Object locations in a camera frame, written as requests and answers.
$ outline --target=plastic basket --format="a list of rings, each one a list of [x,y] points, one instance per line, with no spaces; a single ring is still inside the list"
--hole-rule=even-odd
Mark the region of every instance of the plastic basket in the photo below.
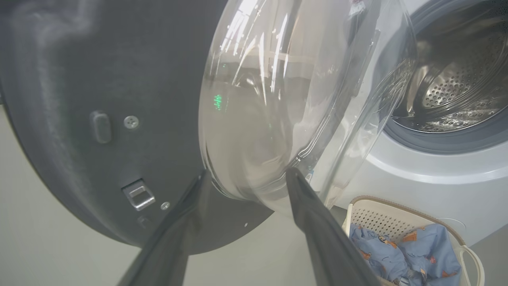
[[[361,225],[380,235],[388,235],[395,243],[399,243],[406,234],[417,227],[433,223],[442,224],[448,229],[453,250],[462,266],[460,286],[471,286],[464,265],[464,253],[471,255],[476,264],[478,272],[477,285],[485,285],[485,272],[482,262],[476,253],[466,246],[464,240],[455,230],[436,218],[383,199],[360,196],[355,198],[347,208],[347,217],[344,225],[342,225],[342,229],[348,236],[350,234],[351,223]],[[380,280],[384,285],[393,285],[386,280]]]

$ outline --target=washing machine door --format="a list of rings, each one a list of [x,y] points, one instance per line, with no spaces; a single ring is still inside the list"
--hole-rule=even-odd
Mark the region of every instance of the washing machine door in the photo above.
[[[91,228],[142,246],[201,173],[200,85],[226,2],[0,4],[12,127],[48,189]],[[193,253],[235,241],[272,214],[216,189],[209,201]]]
[[[25,0],[0,12],[4,106],[48,189],[142,246],[206,167],[215,184],[193,253],[272,213],[252,201],[284,211],[287,166],[330,207],[416,58],[399,1]]]
[[[399,1],[229,1],[201,85],[216,185],[290,216],[292,166],[331,207],[405,92],[415,45]]]

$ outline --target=blue fabric with print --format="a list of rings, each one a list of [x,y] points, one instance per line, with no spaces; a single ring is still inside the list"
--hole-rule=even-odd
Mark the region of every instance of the blue fabric with print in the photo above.
[[[371,230],[352,224],[350,238],[375,275],[388,281],[407,275],[408,266],[404,254],[388,236],[379,236]]]
[[[446,227],[431,224],[417,228],[407,234],[399,247],[404,253],[409,267],[420,273],[412,279],[422,280],[433,286],[459,285],[462,267],[453,252],[452,243]]]
[[[448,230],[440,224],[417,228],[398,245],[355,224],[350,230],[350,239],[379,277],[407,286],[460,284],[462,268]]]

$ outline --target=washing machine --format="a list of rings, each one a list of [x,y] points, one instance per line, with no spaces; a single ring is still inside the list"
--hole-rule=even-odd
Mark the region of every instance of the washing machine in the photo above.
[[[492,28],[504,21],[496,3],[429,1],[412,13],[419,67],[338,206],[386,198],[439,217],[468,244],[508,223],[507,30]]]
[[[3,2],[2,99],[48,189],[120,242],[149,243],[195,178],[208,209],[187,254],[292,217],[290,166],[328,208],[373,195],[471,244],[508,222],[506,9],[408,6]]]

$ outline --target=stainless steel drum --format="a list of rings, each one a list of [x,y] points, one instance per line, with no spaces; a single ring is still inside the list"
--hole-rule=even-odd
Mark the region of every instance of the stainless steel drum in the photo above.
[[[419,66],[393,113],[396,123],[418,132],[455,132],[508,106],[505,7],[464,7],[418,33]]]

